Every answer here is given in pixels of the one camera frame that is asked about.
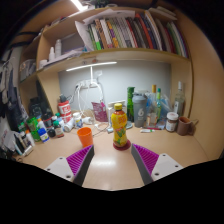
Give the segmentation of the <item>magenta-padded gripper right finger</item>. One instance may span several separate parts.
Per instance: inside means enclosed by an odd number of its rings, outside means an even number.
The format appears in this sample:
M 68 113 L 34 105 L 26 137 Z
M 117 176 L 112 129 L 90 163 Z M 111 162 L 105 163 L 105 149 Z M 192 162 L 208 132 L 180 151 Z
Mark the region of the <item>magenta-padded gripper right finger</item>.
M 131 154 L 145 185 L 182 169 L 182 166 L 168 154 L 162 153 L 158 155 L 137 144 L 131 146 Z

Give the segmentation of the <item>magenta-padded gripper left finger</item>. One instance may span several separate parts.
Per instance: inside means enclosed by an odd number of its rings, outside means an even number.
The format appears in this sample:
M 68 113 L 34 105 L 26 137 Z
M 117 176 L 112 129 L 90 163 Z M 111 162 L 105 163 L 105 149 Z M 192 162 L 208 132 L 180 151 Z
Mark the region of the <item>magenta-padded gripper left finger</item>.
M 46 168 L 46 171 L 82 186 L 93 156 L 94 146 L 90 145 L 67 158 L 57 158 Z

